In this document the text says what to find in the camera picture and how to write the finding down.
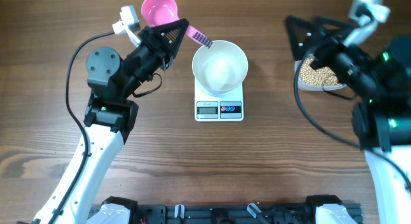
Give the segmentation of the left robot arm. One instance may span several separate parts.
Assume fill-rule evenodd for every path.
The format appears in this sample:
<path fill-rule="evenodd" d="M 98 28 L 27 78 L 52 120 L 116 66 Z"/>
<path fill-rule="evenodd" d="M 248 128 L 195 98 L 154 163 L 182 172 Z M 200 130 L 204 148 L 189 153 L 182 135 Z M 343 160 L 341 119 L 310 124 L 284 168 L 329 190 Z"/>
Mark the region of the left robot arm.
<path fill-rule="evenodd" d="M 102 180 L 132 131 L 139 97 L 136 89 L 149 82 L 158 69 L 173 64 L 189 21 L 179 19 L 145 27 L 139 44 L 126 58 L 111 47 L 93 50 L 86 61 L 91 89 L 84 120 L 75 120 L 82 136 L 56 189 L 34 223 L 86 223 Z"/>

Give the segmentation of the pink plastic measuring scoop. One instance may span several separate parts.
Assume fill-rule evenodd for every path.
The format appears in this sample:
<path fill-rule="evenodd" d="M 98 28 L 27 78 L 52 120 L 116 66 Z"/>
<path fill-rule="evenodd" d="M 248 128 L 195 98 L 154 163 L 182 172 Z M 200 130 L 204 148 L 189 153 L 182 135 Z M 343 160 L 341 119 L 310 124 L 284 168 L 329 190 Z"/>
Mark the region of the pink plastic measuring scoop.
<path fill-rule="evenodd" d="M 175 0 L 144 0 L 141 15 L 149 26 L 160 26 L 180 19 Z M 210 48 L 213 44 L 212 40 L 192 25 L 188 26 L 186 35 L 202 46 Z"/>

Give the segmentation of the pile of yellow soybeans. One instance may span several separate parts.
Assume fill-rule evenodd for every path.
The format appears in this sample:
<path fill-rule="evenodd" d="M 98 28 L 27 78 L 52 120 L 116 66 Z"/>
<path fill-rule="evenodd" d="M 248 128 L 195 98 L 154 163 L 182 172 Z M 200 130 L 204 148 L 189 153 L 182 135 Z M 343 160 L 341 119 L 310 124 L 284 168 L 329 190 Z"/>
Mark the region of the pile of yellow soybeans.
<path fill-rule="evenodd" d="M 311 68 L 313 58 L 306 58 L 302 64 L 299 78 L 307 85 L 311 86 L 336 86 L 339 81 L 335 73 L 328 67 L 317 70 Z"/>

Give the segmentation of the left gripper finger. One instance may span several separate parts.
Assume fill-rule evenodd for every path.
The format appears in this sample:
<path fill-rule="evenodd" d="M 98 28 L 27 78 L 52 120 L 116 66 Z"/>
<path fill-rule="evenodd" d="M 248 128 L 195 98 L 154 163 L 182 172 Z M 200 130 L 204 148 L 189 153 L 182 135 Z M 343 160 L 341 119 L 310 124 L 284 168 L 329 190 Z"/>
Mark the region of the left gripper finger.
<path fill-rule="evenodd" d="M 187 19 L 179 19 L 167 24 L 154 26 L 151 28 L 150 41 L 164 40 L 167 38 L 170 41 L 181 41 L 188 29 L 189 21 Z"/>
<path fill-rule="evenodd" d="M 166 39 L 165 65 L 173 65 L 187 28 L 187 26 L 180 24 L 176 26 L 168 25 L 162 29 L 161 35 Z"/>

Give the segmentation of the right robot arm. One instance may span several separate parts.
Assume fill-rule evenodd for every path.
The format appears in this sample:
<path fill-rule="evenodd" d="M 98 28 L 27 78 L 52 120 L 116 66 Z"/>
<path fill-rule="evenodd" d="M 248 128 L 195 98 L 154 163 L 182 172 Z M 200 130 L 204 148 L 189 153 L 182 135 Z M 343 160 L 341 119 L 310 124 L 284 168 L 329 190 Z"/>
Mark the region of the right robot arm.
<path fill-rule="evenodd" d="M 381 223 L 410 223 L 410 35 L 399 35 L 375 58 L 358 44 L 345 44 L 364 27 L 326 17 L 305 21 L 286 17 L 294 60 L 313 57 L 313 69 L 329 67 L 338 81 L 360 97 L 352 111 L 358 142 L 353 144 L 321 127 L 295 100 L 306 119 L 322 133 L 363 150 L 372 174 Z"/>

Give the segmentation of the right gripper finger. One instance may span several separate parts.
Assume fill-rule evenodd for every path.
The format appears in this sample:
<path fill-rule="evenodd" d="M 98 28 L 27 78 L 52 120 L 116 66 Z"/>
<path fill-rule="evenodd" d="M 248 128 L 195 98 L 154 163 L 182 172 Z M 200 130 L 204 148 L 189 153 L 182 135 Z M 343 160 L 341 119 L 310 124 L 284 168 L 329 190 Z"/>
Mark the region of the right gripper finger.
<path fill-rule="evenodd" d="M 322 36 L 334 36 L 337 38 L 346 38 L 355 28 L 356 25 L 338 21 L 329 17 L 316 16 L 313 19 L 316 30 Z"/>
<path fill-rule="evenodd" d="M 310 48 L 319 46 L 324 41 L 324 32 L 320 30 L 320 16 L 306 21 L 296 15 L 288 15 L 284 24 L 295 61 L 302 60 Z"/>

